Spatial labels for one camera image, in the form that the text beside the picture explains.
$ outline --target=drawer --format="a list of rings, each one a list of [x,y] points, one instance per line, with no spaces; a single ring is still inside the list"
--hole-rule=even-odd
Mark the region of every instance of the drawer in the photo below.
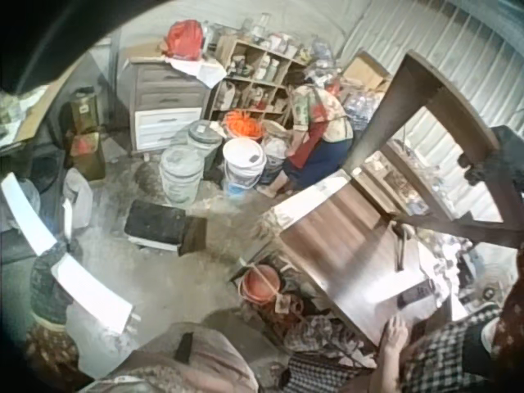
[[[205,91],[201,88],[179,88],[143,90],[137,92],[137,111],[149,111],[152,109],[167,108],[197,108],[202,107]]]
[[[201,86],[195,77],[179,72],[166,64],[140,65],[138,67],[137,85],[145,87]]]
[[[174,125],[200,119],[202,108],[159,109],[157,111],[135,112],[136,129],[146,129],[158,125]]]
[[[137,129],[137,150],[151,150],[169,146],[177,137],[178,132],[190,123],[191,121],[179,122],[171,126],[158,125]]]

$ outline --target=cardboard box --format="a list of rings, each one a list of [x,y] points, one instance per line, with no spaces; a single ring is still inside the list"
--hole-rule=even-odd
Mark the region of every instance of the cardboard box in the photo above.
[[[386,91],[383,84],[389,84],[391,76],[389,72],[365,51],[358,52],[347,68],[342,73],[346,79],[356,79],[362,82],[365,88],[374,90],[381,86],[382,91]]]

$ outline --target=orange bowl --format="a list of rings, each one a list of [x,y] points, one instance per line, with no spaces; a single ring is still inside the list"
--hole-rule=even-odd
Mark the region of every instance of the orange bowl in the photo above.
[[[277,295],[280,284],[277,271],[271,266],[261,264],[244,274],[241,291],[249,301],[265,304]]]

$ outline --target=plaid cloth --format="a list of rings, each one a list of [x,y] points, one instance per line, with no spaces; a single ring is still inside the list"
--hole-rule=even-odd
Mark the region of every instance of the plaid cloth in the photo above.
[[[464,372],[463,346],[469,327],[486,324],[499,313],[496,305],[488,305],[424,338],[415,354],[404,363],[401,390],[413,393],[462,392],[484,386],[485,378]]]
[[[370,374],[371,368],[347,367],[320,356],[293,355],[284,393],[337,393],[350,379]]]

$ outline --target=blue skirt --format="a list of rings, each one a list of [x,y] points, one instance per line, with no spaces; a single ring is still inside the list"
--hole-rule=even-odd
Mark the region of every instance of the blue skirt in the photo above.
[[[282,170],[293,182],[295,188],[300,190],[307,188],[340,169],[346,160],[352,142],[353,139],[345,139],[330,143],[322,139],[309,155],[304,168],[296,168],[286,159]]]

